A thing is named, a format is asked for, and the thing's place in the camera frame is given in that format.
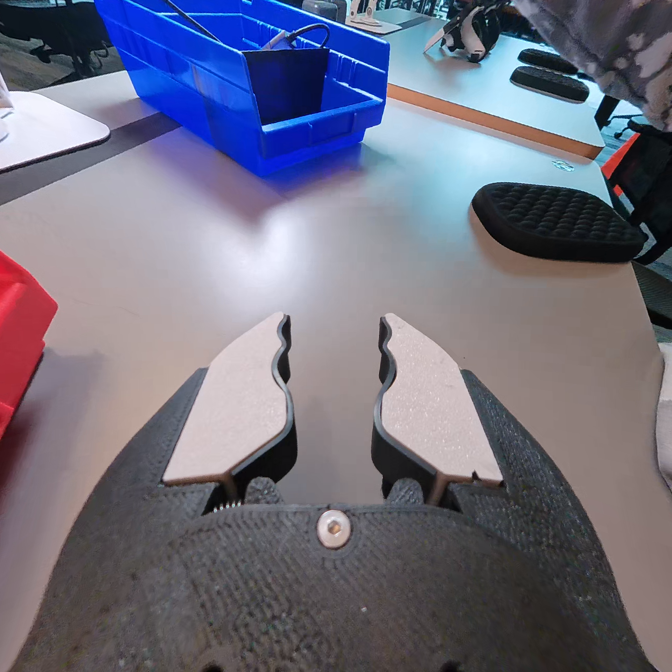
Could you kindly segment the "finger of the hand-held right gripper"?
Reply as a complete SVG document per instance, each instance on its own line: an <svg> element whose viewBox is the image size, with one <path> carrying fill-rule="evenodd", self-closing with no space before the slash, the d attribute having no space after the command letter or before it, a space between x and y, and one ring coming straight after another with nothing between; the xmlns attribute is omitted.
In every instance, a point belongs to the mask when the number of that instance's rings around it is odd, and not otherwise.
<svg viewBox="0 0 672 672"><path fill-rule="evenodd" d="M456 39L453 35L457 30L456 23L446 23L441 29L437 31L426 43L423 53L426 54L429 50L439 44L441 48L447 47L449 51L454 52L457 49Z"/></svg>

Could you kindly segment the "white metal stand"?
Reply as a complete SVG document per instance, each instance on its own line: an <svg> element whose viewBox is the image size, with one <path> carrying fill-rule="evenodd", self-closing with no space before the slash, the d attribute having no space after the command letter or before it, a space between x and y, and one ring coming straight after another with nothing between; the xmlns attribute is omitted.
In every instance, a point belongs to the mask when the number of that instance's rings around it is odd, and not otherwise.
<svg viewBox="0 0 672 672"><path fill-rule="evenodd" d="M10 91L1 78L1 173L105 142L110 129L34 92Z"/></svg>

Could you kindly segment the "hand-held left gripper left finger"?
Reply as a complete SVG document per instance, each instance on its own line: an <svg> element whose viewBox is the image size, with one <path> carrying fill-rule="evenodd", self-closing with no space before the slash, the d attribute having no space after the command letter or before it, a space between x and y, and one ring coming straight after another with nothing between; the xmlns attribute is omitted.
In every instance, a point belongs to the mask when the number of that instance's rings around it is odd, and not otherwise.
<svg viewBox="0 0 672 672"><path fill-rule="evenodd" d="M242 486L296 461L290 316L273 313L211 361L163 474L166 485Z"/></svg>

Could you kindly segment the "red plastic bin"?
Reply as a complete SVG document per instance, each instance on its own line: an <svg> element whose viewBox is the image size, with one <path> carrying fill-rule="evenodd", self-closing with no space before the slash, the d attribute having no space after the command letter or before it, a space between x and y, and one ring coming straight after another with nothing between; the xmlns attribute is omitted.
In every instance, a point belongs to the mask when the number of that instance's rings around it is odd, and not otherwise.
<svg viewBox="0 0 672 672"><path fill-rule="evenodd" d="M1 253L2 435L40 363L57 308L31 273Z"/></svg>

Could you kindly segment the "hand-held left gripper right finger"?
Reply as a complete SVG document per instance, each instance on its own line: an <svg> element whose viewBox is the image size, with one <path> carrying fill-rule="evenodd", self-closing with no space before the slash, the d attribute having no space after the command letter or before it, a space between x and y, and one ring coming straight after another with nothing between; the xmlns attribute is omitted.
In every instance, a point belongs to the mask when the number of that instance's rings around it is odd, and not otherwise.
<svg viewBox="0 0 672 672"><path fill-rule="evenodd" d="M500 487L504 476L456 361L394 313L380 319L378 347L371 452L384 481Z"/></svg>

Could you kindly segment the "blue plastic bin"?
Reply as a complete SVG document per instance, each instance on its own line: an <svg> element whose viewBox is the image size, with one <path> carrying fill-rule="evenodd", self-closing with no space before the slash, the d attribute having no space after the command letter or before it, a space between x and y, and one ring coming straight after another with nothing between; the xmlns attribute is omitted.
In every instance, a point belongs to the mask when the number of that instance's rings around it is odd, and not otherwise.
<svg viewBox="0 0 672 672"><path fill-rule="evenodd" d="M95 1L138 96L258 175L357 145L382 122L388 42L281 1ZM294 48L328 48L322 110L263 126L243 52L281 31Z"/></svg>

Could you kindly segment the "black elbow pad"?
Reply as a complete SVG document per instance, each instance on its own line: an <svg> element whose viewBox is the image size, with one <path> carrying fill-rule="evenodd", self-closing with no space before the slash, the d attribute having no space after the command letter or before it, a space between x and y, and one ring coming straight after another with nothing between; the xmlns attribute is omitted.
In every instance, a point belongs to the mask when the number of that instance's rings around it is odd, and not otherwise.
<svg viewBox="0 0 672 672"><path fill-rule="evenodd" d="M648 240L602 199L577 189L490 183L475 193L471 206L494 240L532 258L625 264Z"/></svg>
<svg viewBox="0 0 672 672"><path fill-rule="evenodd" d="M526 48L517 56L519 62L533 67L559 72L565 75L576 75L579 69L563 57L553 52L537 48Z"/></svg>
<svg viewBox="0 0 672 672"><path fill-rule="evenodd" d="M519 66L510 76L510 82L550 97L582 104L589 97L589 88L574 77L534 66Z"/></svg>

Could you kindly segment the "person's right forearm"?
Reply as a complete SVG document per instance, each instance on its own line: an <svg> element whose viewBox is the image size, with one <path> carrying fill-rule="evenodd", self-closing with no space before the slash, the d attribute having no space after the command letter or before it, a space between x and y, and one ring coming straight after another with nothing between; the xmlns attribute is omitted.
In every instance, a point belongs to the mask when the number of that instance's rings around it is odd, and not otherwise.
<svg viewBox="0 0 672 672"><path fill-rule="evenodd" d="M603 94L671 131L670 1L514 1L563 58Z"/></svg>

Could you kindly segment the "wood-edged grey table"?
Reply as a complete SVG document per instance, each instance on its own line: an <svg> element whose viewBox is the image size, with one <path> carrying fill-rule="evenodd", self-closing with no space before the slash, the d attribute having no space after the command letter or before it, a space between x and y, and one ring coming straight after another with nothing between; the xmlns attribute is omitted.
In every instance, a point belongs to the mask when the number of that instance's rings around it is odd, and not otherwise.
<svg viewBox="0 0 672 672"><path fill-rule="evenodd" d="M523 40L501 37L482 63L472 64L437 46L423 51L442 20L401 8L373 15L400 26L384 37L391 45L389 99L590 160L604 149L587 102L569 102L511 82Z"/></svg>

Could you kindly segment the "orange traffic cone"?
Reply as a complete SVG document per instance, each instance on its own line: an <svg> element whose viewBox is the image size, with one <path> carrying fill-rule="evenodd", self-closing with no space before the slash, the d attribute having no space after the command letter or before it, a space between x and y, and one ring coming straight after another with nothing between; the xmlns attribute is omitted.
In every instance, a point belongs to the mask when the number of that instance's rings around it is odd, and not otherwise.
<svg viewBox="0 0 672 672"><path fill-rule="evenodd" d="M642 132L634 135L609 158L601 171L609 193L614 196L626 196L630 200L637 197L641 189L641 165L643 162L644 140Z"/></svg>

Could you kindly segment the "black office chair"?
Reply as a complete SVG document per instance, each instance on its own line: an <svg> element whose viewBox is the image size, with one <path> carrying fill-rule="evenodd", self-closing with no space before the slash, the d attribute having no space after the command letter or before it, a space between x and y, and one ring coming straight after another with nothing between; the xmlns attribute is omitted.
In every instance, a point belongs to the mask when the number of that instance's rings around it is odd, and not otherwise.
<svg viewBox="0 0 672 672"><path fill-rule="evenodd" d="M635 268L641 270L671 250L671 133L633 120L628 128L639 134L632 146L636 187L632 214L641 229L649 230L653 241L633 260Z"/></svg>
<svg viewBox="0 0 672 672"><path fill-rule="evenodd" d="M30 55L50 64L53 56L71 59L76 81L97 76L113 46L95 1L2 1L1 34L39 40Z"/></svg>

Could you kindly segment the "black bin divider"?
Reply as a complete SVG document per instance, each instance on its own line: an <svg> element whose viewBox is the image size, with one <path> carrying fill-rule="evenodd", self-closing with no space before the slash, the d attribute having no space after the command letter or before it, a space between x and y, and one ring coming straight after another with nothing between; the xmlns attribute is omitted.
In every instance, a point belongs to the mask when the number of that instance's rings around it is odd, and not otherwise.
<svg viewBox="0 0 672 672"><path fill-rule="evenodd" d="M263 126L321 112L330 49L243 52Z"/></svg>

